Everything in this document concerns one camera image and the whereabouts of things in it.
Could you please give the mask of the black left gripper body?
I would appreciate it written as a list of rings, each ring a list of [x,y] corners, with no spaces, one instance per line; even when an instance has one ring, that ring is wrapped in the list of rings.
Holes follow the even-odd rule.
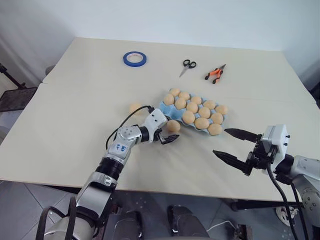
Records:
[[[165,144],[165,137],[162,135],[162,129],[158,128],[153,134],[153,142],[159,141],[162,145]]]

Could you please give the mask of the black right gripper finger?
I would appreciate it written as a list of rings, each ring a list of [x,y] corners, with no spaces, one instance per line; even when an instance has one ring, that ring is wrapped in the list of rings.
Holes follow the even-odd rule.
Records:
[[[248,163],[238,160],[237,157],[226,152],[217,151],[214,149],[212,152],[224,163],[242,171],[246,176],[251,174],[251,166]]]
[[[225,132],[227,132],[229,135],[243,140],[243,141],[249,141],[252,143],[256,143],[257,139],[258,139],[258,135],[243,129],[238,129],[238,128],[226,128],[224,130]]]

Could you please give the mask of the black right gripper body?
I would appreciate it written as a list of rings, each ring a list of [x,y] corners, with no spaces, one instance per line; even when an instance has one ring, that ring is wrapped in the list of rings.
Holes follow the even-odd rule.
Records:
[[[249,165],[246,175],[249,176],[253,168],[266,170],[268,165],[274,163],[274,159],[275,146],[268,143],[267,140],[263,140],[263,135],[259,134],[253,151],[249,152],[246,159],[246,163]]]

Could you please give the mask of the blue egg carton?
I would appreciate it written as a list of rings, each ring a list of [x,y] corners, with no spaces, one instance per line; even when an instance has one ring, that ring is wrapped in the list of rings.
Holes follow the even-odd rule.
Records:
[[[191,93],[189,93],[189,95],[190,95],[190,99],[186,101],[186,105],[187,105],[189,102],[191,102],[191,98],[192,98],[193,96],[199,96],[199,95],[191,94]],[[203,106],[203,103],[204,103],[206,100],[210,100],[210,99],[206,99],[206,98],[203,98],[203,97],[201,97],[201,98],[202,98],[202,103],[198,105],[198,111],[199,111],[200,108],[204,107],[204,106]],[[197,130],[197,131],[200,131],[200,132],[203,132],[203,133],[206,133],[206,134],[210,135],[209,132],[208,132],[208,130],[207,130],[207,128],[206,128],[206,129],[197,129],[197,128],[195,127],[195,124],[194,124],[194,123],[192,123],[192,124],[185,124],[185,123],[183,122],[182,116],[183,116],[183,113],[184,113],[185,111],[187,111],[186,107],[183,108],[183,109],[178,110],[178,109],[176,109],[176,107],[175,107],[175,103],[172,104],[172,105],[165,105],[164,102],[163,102],[163,100],[159,103],[159,108],[160,108],[160,110],[163,112],[163,114],[164,114],[169,120],[176,120],[176,121],[178,121],[180,124],[182,124],[182,125],[184,125],[184,126],[191,127],[191,128],[193,128],[193,129],[195,129],[195,130]],[[212,110],[210,110],[210,111],[211,111],[211,115],[212,115],[213,113],[216,113],[215,108],[212,109]],[[200,118],[200,115],[198,114],[198,112],[197,112],[197,113],[194,113],[194,115],[195,115],[195,120],[196,120],[197,118]],[[226,119],[226,115],[223,115],[223,123],[224,123],[224,121],[225,121],[225,119]],[[207,119],[209,120],[210,125],[213,124],[213,121],[212,121],[211,117],[210,117],[210,118],[207,118]]]

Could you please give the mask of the white round object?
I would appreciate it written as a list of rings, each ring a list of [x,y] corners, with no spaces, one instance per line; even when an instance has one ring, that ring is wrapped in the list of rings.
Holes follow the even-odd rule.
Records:
[[[289,206],[289,212],[290,212],[290,217],[292,220],[293,226],[295,225],[295,216],[299,213],[299,210],[295,207]],[[286,208],[284,206],[276,207],[275,208],[275,213],[279,220],[286,226],[290,226],[290,221],[288,217],[288,213],[286,211]]]

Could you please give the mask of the blue tape roll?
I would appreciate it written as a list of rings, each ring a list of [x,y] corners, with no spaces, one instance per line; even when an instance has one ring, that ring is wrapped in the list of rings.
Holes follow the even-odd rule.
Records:
[[[141,61],[139,61],[139,62],[130,61],[129,58],[133,57],[133,56],[140,57]],[[135,67],[135,68],[136,67],[141,67],[147,62],[147,56],[144,53],[139,52],[139,51],[127,52],[126,54],[123,55],[122,59],[123,59],[123,62],[124,62],[125,65],[127,65],[129,67]]]

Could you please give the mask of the dark rounded shape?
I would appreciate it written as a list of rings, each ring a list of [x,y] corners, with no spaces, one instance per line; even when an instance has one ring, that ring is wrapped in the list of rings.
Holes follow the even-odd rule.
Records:
[[[169,232],[176,240],[209,240],[210,236],[200,220],[187,207],[167,207]]]
[[[144,240],[141,213],[125,212],[115,224],[112,240]]]

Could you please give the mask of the black mesh mat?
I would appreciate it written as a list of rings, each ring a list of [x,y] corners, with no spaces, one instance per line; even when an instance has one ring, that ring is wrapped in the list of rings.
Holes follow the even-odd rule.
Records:
[[[37,87],[31,87],[6,90],[0,97],[0,113],[23,110],[28,105],[37,89]]]

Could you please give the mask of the black metal stand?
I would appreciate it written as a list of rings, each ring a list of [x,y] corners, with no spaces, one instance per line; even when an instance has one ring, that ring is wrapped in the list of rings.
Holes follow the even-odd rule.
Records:
[[[18,89],[26,89],[26,83],[19,83],[13,76],[8,73],[8,69],[0,63],[0,73],[4,74]]]

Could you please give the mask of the black table frame bar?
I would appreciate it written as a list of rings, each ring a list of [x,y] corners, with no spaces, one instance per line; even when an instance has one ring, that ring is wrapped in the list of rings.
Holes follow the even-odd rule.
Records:
[[[248,209],[263,209],[263,208],[277,208],[284,207],[283,201],[262,201],[262,200],[243,200],[239,199],[230,204],[233,211],[241,211]]]

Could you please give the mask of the orange handled pliers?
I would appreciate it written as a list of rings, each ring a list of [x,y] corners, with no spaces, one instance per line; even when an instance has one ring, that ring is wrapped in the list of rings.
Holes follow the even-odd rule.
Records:
[[[225,66],[226,66],[226,64],[223,64],[222,66],[220,66],[220,67],[214,69],[213,71],[209,72],[209,73],[204,77],[204,79],[205,79],[205,80],[208,80],[210,77],[216,76],[216,78],[214,78],[214,79],[212,80],[212,84],[216,84],[216,83],[220,80],[221,75],[222,75],[223,72],[224,72]]]

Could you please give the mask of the black handled scissors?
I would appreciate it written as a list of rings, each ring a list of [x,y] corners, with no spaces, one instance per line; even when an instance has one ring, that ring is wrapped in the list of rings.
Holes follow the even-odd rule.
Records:
[[[193,69],[197,66],[197,63],[195,61],[191,61],[190,59],[185,59],[182,64],[183,64],[183,69],[179,77],[182,77],[187,70]]]

